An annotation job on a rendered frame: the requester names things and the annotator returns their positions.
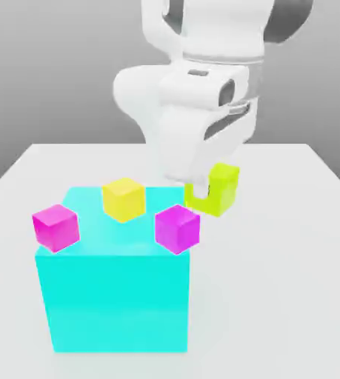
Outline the small violet cube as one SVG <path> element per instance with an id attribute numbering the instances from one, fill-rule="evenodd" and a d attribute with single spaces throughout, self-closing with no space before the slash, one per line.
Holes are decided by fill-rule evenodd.
<path id="1" fill-rule="evenodd" d="M 200 241 L 200 215 L 175 205 L 155 215 L 155 239 L 178 255 Z"/>

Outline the small lime cube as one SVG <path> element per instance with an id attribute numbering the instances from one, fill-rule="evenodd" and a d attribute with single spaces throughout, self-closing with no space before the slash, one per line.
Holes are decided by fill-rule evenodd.
<path id="1" fill-rule="evenodd" d="M 217 163 L 209 174 L 209 192 L 206 198 L 197 198 L 193 185 L 184 185 L 184 205 L 199 212 L 221 216 L 234 203 L 240 169 L 225 163 Z"/>

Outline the small yellow cube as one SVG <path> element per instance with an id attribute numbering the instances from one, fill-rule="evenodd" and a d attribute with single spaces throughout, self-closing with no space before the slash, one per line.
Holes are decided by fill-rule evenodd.
<path id="1" fill-rule="evenodd" d="M 120 223 L 145 214 L 145 187 L 131 178 L 120 178 L 101 188 L 104 212 Z"/>

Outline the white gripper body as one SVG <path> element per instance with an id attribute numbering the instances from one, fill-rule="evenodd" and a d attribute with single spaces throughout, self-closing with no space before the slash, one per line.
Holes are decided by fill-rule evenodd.
<path id="1" fill-rule="evenodd" d="M 256 98 L 214 111 L 166 106 L 157 137 L 164 176 L 183 183 L 205 183 L 215 163 L 252 137 L 257 109 Z"/>

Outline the large cyan box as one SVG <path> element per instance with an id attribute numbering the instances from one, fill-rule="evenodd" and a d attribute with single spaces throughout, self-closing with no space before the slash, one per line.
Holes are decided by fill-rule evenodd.
<path id="1" fill-rule="evenodd" d="M 157 244 L 154 227 L 183 199 L 181 187 L 148 187 L 145 214 L 121 224 L 104 213 L 100 188 L 67 191 L 79 241 L 36 252 L 56 352 L 187 351 L 190 254 Z"/>

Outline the small pink cube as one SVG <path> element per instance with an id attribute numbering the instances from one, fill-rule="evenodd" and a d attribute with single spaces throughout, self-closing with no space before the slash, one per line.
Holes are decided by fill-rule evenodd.
<path id="1" fill-rule="evenodd" d="M 80 240 L 78 216 L 61 204 L 32 215 L 37 241 L 51 252 L 58 252 Z"/>

